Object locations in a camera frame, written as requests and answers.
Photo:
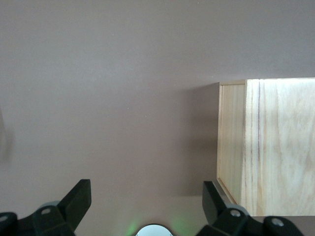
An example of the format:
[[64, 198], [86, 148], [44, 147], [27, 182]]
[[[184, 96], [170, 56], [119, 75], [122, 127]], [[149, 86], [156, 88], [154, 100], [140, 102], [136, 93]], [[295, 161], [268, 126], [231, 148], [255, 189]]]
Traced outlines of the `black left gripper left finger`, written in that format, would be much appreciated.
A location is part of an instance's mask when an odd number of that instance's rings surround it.
[[91, 181], [80, 180], [56, 205], [46, 205], [23, 219], [0, 214], [2, 236], [74, 236], [92, 203]]

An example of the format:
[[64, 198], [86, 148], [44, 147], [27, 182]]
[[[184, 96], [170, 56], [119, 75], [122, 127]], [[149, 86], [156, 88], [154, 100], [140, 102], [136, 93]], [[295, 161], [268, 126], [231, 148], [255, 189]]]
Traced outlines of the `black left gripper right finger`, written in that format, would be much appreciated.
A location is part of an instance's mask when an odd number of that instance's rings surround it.
[[290, 220], [267, 216], [263, 222], [253, 219], [243, 207], [227, 205], [212, 181], [203, 182], [202, 207], [208, 224], [203, 236], [301, 236]]

